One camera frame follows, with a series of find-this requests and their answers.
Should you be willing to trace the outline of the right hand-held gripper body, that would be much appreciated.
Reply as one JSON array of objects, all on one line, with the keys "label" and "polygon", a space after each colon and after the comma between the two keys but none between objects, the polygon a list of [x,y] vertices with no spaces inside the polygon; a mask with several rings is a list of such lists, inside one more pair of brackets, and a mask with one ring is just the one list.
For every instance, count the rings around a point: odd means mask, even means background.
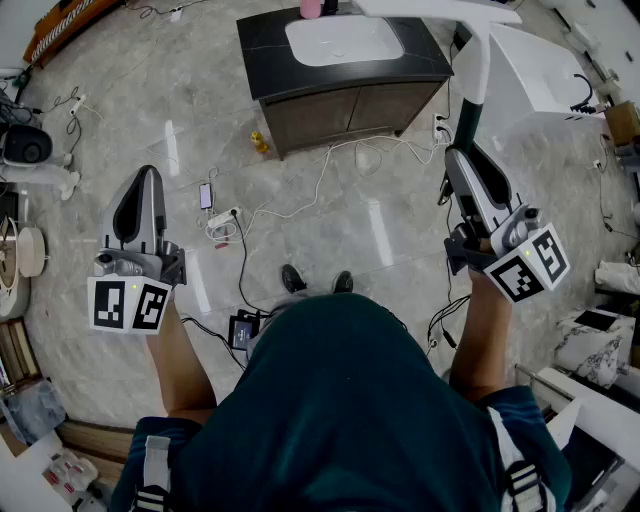
[{"label": "right hand-held gripper body", "polygon": [[554,290],[570,263],[551,223],[543,224],[539,210],[518,207],[487,238],[465,221],[445,240],[451,271],[467,267],[486,275],[512,303],[521,303]]}]

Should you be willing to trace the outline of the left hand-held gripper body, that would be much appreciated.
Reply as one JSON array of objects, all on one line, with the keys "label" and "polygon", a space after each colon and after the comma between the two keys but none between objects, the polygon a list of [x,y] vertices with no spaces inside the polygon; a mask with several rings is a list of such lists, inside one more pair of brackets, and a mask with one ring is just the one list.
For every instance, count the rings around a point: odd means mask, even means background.
[{"label": "left hand-held gripper body", "polygon": [[87,278],[89,327],[123,334],[157,334],[174,288],[187,283],[185,251],[163,240],[149,254],[110,246],[94,259]]}]

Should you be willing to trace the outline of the white and green squeegee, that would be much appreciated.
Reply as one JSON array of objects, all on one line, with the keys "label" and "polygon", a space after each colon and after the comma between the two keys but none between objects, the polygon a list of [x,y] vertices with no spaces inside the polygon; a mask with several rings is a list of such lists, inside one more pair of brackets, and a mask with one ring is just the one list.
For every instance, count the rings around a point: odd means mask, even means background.
[{"label": "white and green squeegee", "polygon": [[479,124],[489,80],[490,34],[497,24],[520,24],[519,14],[490,0],[353,0],[368,17],[430,18],[455,21],[471,33],[460,63],[453,66],[463,103],[453,146],[470,151]]}]

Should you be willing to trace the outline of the person's left forearm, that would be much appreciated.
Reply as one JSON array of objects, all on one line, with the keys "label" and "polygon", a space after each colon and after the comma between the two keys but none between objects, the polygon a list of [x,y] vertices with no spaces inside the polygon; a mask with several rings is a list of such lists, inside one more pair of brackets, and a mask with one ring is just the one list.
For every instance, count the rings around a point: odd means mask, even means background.
[{"label": "person's left forearm", "polygon": [[148,335],[146,341],[167,416],[204,425],[217,399],[173,300],[167,304],[159,332]]}]

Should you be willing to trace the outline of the person's right forearm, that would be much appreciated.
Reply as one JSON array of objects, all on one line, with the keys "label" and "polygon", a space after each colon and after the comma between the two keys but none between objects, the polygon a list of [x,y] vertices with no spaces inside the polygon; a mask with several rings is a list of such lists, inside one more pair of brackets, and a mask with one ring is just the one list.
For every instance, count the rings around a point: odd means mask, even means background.
[{"label": "person's right forearm", "polygon": [[449,384],[475,403],[502,390],[512,304],[484,274],[470,270],[471,295]]}]

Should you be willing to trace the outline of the round beige stool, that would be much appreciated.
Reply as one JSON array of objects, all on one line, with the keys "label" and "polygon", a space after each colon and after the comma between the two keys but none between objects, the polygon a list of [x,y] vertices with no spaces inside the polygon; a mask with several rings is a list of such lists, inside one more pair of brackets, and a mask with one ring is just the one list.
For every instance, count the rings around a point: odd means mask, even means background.
[{"label": "round beige stool", "polygon": [[45,241],[38,228],[24,227],[17,239],[17,260],[20,273],[27,277],[37,277],[44,269],[47,258]]}]

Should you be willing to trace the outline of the white robot limb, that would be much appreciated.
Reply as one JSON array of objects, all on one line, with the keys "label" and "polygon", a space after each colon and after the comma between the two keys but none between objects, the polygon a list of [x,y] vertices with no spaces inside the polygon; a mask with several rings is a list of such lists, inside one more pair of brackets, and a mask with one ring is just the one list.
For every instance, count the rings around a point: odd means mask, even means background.
[{"label": "white robot limb", "polygon": [[640,266],[601,261],[594,278],[598,285],[614,291],[640,295]]}]

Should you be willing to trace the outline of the marble pattern box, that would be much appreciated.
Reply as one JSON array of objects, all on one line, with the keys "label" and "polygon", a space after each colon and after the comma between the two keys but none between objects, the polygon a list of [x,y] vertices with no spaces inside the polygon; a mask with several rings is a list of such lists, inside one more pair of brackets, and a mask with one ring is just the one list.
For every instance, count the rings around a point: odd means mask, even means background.
[{"label": "marble pattern box", "polygon": [[578,310],[557,323],[554,364],[610,388],[630,367],[636,320],[602,310]]}]

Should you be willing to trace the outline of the white cabinet box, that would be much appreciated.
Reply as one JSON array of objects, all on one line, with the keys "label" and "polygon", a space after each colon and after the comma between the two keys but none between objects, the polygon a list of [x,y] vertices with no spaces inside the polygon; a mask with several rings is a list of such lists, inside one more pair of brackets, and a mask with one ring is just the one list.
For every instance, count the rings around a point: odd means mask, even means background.
[{"label": "white cabinet box", "polygon": [[582,114],[570,107],[587,97],[586,76],[566,48],[505,25],[491,29],[491,66],[479,128],[506,137],[546,125],[605,125],[603,113]]}]

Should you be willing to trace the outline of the large round beige drum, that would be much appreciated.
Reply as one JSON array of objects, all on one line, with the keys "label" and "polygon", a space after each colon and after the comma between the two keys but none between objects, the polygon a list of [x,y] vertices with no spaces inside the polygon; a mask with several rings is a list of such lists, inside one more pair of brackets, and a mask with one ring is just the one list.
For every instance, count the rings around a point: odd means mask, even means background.
[{"label": "large round beige drum", "polygon": [[28,308],[30,279],[18,265],[18,230],[12,218],[0,222],[0,323],[22,317]]}]

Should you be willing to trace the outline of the white robot with black head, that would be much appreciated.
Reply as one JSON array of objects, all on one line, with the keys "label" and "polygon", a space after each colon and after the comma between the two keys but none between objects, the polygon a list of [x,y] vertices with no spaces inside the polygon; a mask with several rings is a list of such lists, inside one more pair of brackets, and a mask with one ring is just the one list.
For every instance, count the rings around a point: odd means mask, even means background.
[{"label": "white robot with black head", "polygon": [[51,137],[36,126],[0,123],[0,181],[53,186],[66,201],[80,182],[73,159],[55,155]]}]

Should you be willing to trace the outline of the black device with screen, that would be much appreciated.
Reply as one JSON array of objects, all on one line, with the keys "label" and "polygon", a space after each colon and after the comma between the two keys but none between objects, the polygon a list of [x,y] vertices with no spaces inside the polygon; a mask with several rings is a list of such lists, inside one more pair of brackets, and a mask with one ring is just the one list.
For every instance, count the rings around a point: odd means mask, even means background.
[{"label": "black device with screen", "polygon": [[259,312],[239,309],[229,318],[228,346],[233,350],[246,351],[250,340],[258,335],[260,323]]}]

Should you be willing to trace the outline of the black curved tap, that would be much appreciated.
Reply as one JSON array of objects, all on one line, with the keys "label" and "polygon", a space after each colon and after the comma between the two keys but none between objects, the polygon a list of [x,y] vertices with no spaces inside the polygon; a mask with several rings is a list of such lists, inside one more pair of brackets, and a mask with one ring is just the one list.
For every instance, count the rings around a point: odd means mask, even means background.
[{"label": "black curved tap", "polygon": [[579,73],[575,73],[574,77],[583,80],[587,84],[589,91],[588,91],[587,97],[581,102],[578,102],[572,105],[570,107],[570,110],[572,112],[582,113],[582,114],[598,114],[598,113],[604,112],[607,109],[607,105],[605,103],[598,103],[597,105],[592,105],[590,103],[591,99],[594,96],[594,90],[589,79],[586,76]]}]

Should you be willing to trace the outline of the stack of wooden planks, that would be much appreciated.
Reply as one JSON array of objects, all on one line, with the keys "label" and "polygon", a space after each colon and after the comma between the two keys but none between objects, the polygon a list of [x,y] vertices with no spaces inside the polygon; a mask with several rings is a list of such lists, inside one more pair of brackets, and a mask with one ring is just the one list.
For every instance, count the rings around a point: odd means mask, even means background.
[{"label": "stack of wooden planks", "polygon": [[67,419],[55,431],[65,448],[96,467],[99,482],[111,487],[117,484],[132,443],[132,429]]}]

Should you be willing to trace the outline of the cardboard box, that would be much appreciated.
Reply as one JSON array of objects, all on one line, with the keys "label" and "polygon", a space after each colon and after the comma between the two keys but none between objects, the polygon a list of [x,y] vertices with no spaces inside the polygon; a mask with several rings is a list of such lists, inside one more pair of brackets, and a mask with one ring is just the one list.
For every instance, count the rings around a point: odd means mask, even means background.
[{"label": "cardboard box", "polygon": [[625,101],[605,111],[606,122],[616,147],[640,139],[640,114],[632,101]]}]

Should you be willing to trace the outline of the grey marble slab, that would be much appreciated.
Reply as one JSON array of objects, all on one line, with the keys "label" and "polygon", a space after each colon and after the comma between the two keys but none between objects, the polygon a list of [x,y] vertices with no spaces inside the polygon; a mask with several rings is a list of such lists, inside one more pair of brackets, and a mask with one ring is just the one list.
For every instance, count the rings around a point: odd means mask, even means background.
[{"label": "grey marble slab", "polygon": [[0,395],[0,411],[16,438],[28,446],[55,430],[67,417],[48,379]]}]

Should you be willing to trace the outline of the person's left black shoe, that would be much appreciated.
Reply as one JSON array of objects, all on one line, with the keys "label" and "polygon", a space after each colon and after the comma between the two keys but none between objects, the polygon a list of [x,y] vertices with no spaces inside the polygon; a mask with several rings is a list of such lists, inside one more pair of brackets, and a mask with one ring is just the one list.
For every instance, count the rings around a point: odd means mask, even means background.
[{"label": "person's left black shoe", "polygon": [[295,294],[307,288],[306,282],[291,264],[285,264],[281,267],[281,281],[290,294]]}]

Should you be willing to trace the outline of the clear plastic containers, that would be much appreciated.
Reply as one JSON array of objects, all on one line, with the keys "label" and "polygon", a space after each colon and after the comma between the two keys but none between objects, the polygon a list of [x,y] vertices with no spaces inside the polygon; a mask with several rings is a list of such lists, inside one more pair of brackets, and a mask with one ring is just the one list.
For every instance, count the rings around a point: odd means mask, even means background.
[{"label": "clear plastic containers", "polygon": [[42,473],[62,499],[73,506],[79,499],[88,496],[87,489],[98,478],[97,468],[86,458],[63,448],[52,458]]}]

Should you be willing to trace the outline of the white sink basin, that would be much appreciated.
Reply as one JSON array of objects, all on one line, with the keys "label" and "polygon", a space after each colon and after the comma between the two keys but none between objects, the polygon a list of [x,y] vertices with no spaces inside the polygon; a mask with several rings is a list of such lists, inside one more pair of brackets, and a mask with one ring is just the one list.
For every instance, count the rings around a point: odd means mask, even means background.
[{"label": "white sink basin", "polygon": [[326,16],[289,23],[285,34],[294,57],[310,67],[395,60],[404,48],[383,18]]}]

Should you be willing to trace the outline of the black table with cabinet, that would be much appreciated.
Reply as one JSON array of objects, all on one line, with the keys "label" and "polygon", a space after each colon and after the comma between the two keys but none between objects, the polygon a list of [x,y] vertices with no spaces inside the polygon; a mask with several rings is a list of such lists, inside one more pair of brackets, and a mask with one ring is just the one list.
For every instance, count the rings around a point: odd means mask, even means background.
[{"label": "black table with cabinet", "polygon": [[[335,15],[364,15],[338,3]],[[279,157],[371,135],[401,136],[453,76],[449,61],[421,19],[383,18],[404,54],[395,60],[310,67],[296,60],[285,27],[298,8],[238,20],[252,98],[259,102]]]}]

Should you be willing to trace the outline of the wooden cabinet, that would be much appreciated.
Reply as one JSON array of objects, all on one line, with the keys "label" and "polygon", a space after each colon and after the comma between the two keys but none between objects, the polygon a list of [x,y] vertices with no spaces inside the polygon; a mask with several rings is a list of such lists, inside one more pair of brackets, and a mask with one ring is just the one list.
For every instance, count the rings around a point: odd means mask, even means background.
[{"label": "wooden cabinet", "polygon": [[59,0],[34,26],[23,60],[43,66],[65,43],[124,0]]}]

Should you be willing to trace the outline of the person's dark green shirt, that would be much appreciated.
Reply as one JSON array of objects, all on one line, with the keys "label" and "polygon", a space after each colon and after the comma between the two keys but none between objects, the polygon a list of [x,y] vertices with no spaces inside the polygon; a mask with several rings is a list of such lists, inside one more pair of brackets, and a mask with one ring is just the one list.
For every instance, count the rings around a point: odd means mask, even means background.
[{"label": "person's dark green shirt", "polygon": [[170,441],[173,512],[500,512],[509,473],[496,419],[562,509],[571,472],[530,389],[473,404],[388,310],[317,296],[264,330],[204,424],[138,422],[110,509],[133,512],[157,435]]}]

